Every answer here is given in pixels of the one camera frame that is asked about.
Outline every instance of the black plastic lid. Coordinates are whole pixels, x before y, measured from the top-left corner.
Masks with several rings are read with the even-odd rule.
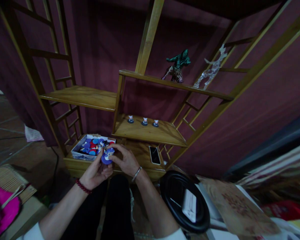
[[[189,218],[183,214],[182,208],[178,206],[175,202],[170,199],[170,189],[171,184],[175,181],[180,181],[185,189],[192,192],[197,198],[196,205],[196,222],[193,223]],[[168,171],[160,179],[160,191],[161,197],[167,204],[169,210],[171,211],[173,217],[176,219],[177,223],[188,232],[192,233],[204,233],[210,226],[210,213],[206,201],[204,200],[201,192],[196,187],[196,185],[191,182],[184,174],[177,171]]]

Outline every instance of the striped fabric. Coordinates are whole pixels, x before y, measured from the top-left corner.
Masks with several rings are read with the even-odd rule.
[[[287,179],[300,179],[300,146],[259,167],[236,184],[252,190]]]
[[[28,185],[29,182],[25,180],[19,173],[17,173],[10,164],[5,164],[0,167],[0,187],[6,191],[14,192],[21,185]],[[22,204],[24,204],[37,190],[29,185],[19,197]]]

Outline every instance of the white figurine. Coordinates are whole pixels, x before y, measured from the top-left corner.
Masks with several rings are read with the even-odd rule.
[[[141,123],[143,126],[148,125],[148,118],[143,118],[143,122]]]
[[[206,77],[209,77],[209,80],[207,82],[205,82],[205,84],[204,84],[205,86],[203,89],[206,89],[208,87],[209,83],[212,81],[212,79],[216,76],[216,74],[219,71],[222,60],[228,55],[227,53],[224,53],[226,51],[226,49],[224,48],[224,44],[221,46],[219,51],[220,51],[220,57],[217,61],[210,62],[207,59],[204,59],[206,61],[206,63],[212,64],[212,67],[205,70],[202,73],[202,75],[199,77],[198,81],[193,85],[193,87],[199,88],[199,84],[200,84],[201,80]]]
[[[159,127],[159,120],[154,120],[154,123],[152,124],[154,127]]]
[[[128,123],[134,123],[134,120],[133,120],[133,116],[131,115],[129,115],[129,119],[128,119]]]

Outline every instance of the black cable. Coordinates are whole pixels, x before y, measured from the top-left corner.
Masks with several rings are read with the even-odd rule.
[[[56,184],[56,173],[57,173],[57,168],[58,168],[58,164],[59,164],[59,155],[53,149],[53,147],[51,147],[51,149],[54,152],[54,154],[57,156],[57,160],[56,160],[56,166],[55,166],[54,172],[53,172],[52,184],[51,184],[51,187],[50,187],[50,190],[49,190],[49,195],[51,195],[51,191],[55,187],[55,184]]]
[[[7,139],[13,139],[13,138],[0,138],[0,140],[7,140]]]

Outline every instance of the black pants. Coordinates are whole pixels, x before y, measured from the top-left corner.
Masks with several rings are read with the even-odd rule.
[[[61,237],[62,240],[96,239],[107,187],[108,181],[106,180],[86,198]],[[134,239],[129,182],[123,175],[116,175],[110,180],[101,239]]]

